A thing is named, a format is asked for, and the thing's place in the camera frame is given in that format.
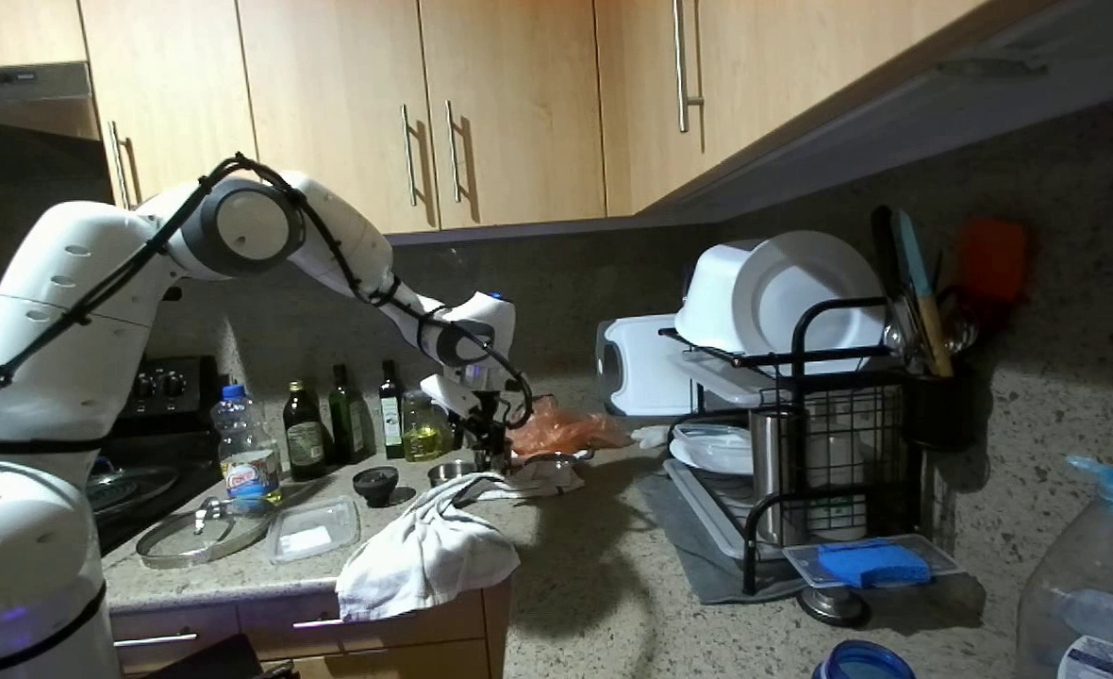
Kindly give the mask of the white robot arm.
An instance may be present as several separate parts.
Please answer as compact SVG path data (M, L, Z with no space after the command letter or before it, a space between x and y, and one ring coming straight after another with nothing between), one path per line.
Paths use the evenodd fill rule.
M0 679L120 679L86 476L166 292L274 266L385 314L437 367L428 392L474 432L529 400L510 304L412 292L390 240L297 169L230 154L140 207L43 211L0 275Z

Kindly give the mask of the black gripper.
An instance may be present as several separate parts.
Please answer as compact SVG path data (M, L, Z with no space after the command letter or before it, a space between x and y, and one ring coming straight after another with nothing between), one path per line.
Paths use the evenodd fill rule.
M502 468L510 461L510 439L493 392L474 395L474 407L461 419L461 436L481 468Z

